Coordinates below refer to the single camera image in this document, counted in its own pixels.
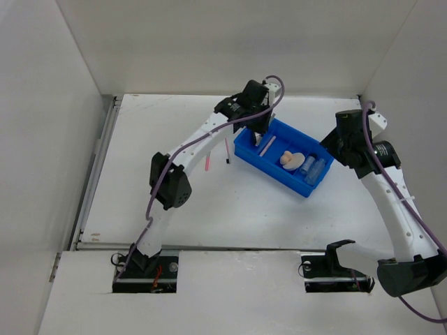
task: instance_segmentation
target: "black mount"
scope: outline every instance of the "black mount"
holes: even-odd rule
[[[229,121],[263,112],[269,108],[270,103],[269,101],[267,105],[262,105],[265,97],[268,96],[268,88],[265,87],[264,84],[265,83],[261,84],[255,80],[250,80],[245,86],[244,91],[223,99],[214,108],[214,112],[222,113],[228,117]],[[268,130],[271,116],[272,111],[266,113],[262,117],[234,124],[233,131],[235,133],[239,128],[247,127],[253,132],[265,134]]]
[[[159,180],[161,171],[169,161],[169,155],[163,155],[157,152],[152,157],[151,174],[149,185],[154,189],[155,184]],[[160,189],[155,198],[163,204],[163,209],[167,211],[169,208],[178,208],[182,206],[191,196],[191,185],[188,176],[184,173],[184,166],[171,164],[166,176],[163,178]]]
[[[420,255],[413,262],[379,260],[377,278],[391,297],[438,285],[447,277],[447,257],[439,254],[422,259]]]
[[[127,255],[121,254],[112,256],[111,262],[116,266],[117,272],[126,262],[127,257]],[[116,283],[113,283],[112,292],[175,293],[177,292],[178,265],[179,251],[162,250],[149,258],[136,249],[129,260],[126,271]]]
[[[365,136],[363,135],[362,110],[347,110],[335,114],[337,127],[320,142],[329,154],[337,161],[356,171],[359,179],[380,170],[368,151]],[[367,118],[368,137],[371,139],[369,118]],[[391,143],[381,141],[373,143],[377,157],[385,168],[400,166],[399,157]]]
[[[338,261],[337,248],[346,244],[355,243],[350,239],[328,244],[324,255],[301,256],[303,276],[305,279],[324,278],[324,281],[305,281],[306,292],[366,292],[370,293],[374,288],[374,280],[354,269],[342,267]]]

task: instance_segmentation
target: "white tabletop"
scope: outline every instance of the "white tabletop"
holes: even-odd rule
[[[176,294],[111,294],[113,251],[65,252],[40,335],[442,335],[376,285],[305,293],[296,251],[180,253]],[[430,289],[407,295],[439,318]]]
[[[112,135],[80,247],[129,245],[145,226],[152,156],[192,134],[221,96],[126,95]],[[286,97],[277,118],[317,140],[335,127],[335,113],[356,99]],[[230,141],[233,150],[233,139]],[[225,163],[224,143],[210,171],[191,175],[189,201],[174,213],[165,245],[236,248],[325,248],[341,239],[390,248],[379,211],[354,171],[334,162],[304,198],[238,157]]]

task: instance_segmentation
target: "blue tray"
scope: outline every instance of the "blue tray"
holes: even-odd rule
[[[259,154],[271,140],[276,136],[276,140],[270,148],[265,152],[263,157]],[[315,154],[316,159],[324,158],[326,166],[320,174],[315,185],[310,186],[305,182],[305,176],[300,173],[299,169],[295,171],[286,171],[279,162],[283,153],[289,150],[293,154],[296,152],[303,153],[306,157],[309,154]],[[268,128],[268,132],[264,135],[261,143],[256,147],[251,141],[251,131],[244,129],[235,139],[235,155],[244,161],[256,166],[259,170],[264,171],[269,176],[280,181],[295,192],[304,197],[309,197],[312,191],[320,184],[326,173],[328,173],[330,165],[334,158],[312,137],[309,137],[300,131],[288,126],[284,122],[274,119]]]

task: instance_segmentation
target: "bolt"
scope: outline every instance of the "bolt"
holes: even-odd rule
[[[302,263],[302,269],[305,270],[306,272],[312,270],[311,262],[307,260],[304,263]]]
[[[176,262],[172,262],[169,264],[169,271],[177,272],[179,269],[179,265]]]

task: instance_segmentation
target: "wire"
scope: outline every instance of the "wire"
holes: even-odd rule
[[[374,152],[374,148],[372,147],[372,141],[369,138],[368,133],[368,127],[367,127],[367,118],[368,118],[368,111],[369,106],[372,106],[372,108],[376,107],[376,103],[372,100],[367,101],[363,105],[363,111],[362,111],[362,126],[363,126],[363,135],[365,136],[365,141],[368,147],[368,151],[371,154],[372,159],[376,163],[377,167],[379,168],[381,174],[385,178],[385,180],[390,184],[390,187],[393,189],[393,191],[396,193],[397,197],[402,201],[402,204],[404,204],[405,208],[410,212],[410,214],[414,217],[416,221],[422,226],[422,228],[425,230],[428,236],[433,240],[433,242],[438,246],[438,248],[443,253],[444,257],[447,256],[447,249],[445,246],[442,245],[441,241],[438,240],[436,236],[434,236],[434,233],[428,228],[428,226],[425,224],[423,219],[416,213],[416,211],[413,209],[413,207],[405,200],[404,195],[400,192],[399,188],[396,186],[394,181],[391,179],[390,175],[385,171],[385,168],[382,166],[379,158],[377,157],[376,153]],[[444,319],[432,319],[428,316],[423,315],[421,312],[418,312],[416,309],[414,309],[406,300],[402,297],[399,297],[400,301],[404,303],[406,307],[413,313],[415,313],[420,318],[433,322],[433,323],[447,323],[447,318]]]
[[[281,102],[282,98],[284,97],[284,82],[282,81],[282,79],[276,75],[268,75],[267,77],[265,77],[265,79],[276,79],[279,84],[281,85],[281,94],[279,95],[278,99],[266,110],[255,114],[255,115],[251,115],[249,117],[242,117],[240,119],[236,119],[236,120],[232,120],[229,122],[226,122],[225,124],[221,124],[220,126],[217,126],[216,128],[213,128],[209,133],[206,133],[198,138],[196,138],[195,140],[191,141],[190,143],[186,143],[185,145],[181,146],[175,153],[173,153],[173,155],[169,158],[168,162],[166,163],[164,169],[161,171],[160,177],[157,180],[157,183],[155,184],[154,188],[152,189],[152,194],[151,194],[151,198],[149,199],[149,203],[147,204],[147,209],[146,209],[146,220],[147,220],[147,225],[145,227],[145,229],[141,232],[140,236],[138,237],[137,241],[133,244],[131,250],[129,250],[129,253],[127,254],[127,259],[126,262],[124,263],[123,267],[121,268],[121,271],[118,273],[118,275],[116,275],[115,279],[113,280],[113,283],[116,283],[117,280],[119,279],[119,277],[121,277],[121,275],[124,273],[124,271],[126,271],[127,265],[130,262],[131,256],[132,254],[135,252],[135,250],[137,249],[138,244],[141,242],[142,238],[145,236],[146,232],[148,231],[148,229],[150,228],[152,222],[154,222],[154,219],[150,216],[150,211],[152,209],[152,205],[154,204],[155,201],[155,197],[156,194],[159,192],[161,183],[163,182],[166,174],[168,173],[171,164],[173,163],[173,161],[175,160],[175,158],[182,152],[184,151],[186,148],[189,148],[190,146],[193,146],[197,143],[199,143],[200,141],[203,141],[205,138],[207,138],[208,136],[211,135],[211,133],[215,133],[217,131],[220,131],[222,128],[231,126],[233,124],[238,124],[240,122],[246,122],[246,121],[250,121],[252,119],[256,119],[258,117],[262,117],[263,115],[271,112],[276,106],[278,106],[278,104]]]
[[[159,267],[157,267],[157,269],[156,269],[156,276],[155,276],[155,278],[154,278],[154,281],[152,282],[152,288],[151,288],[151,291],[153,291],[154,288],[157,287],[158,282],[159,282],[159,278],[160,278],[160,276],[161,276],[161,272],[162,272],[162,267],[161,267],[161,265],[159,265]]]

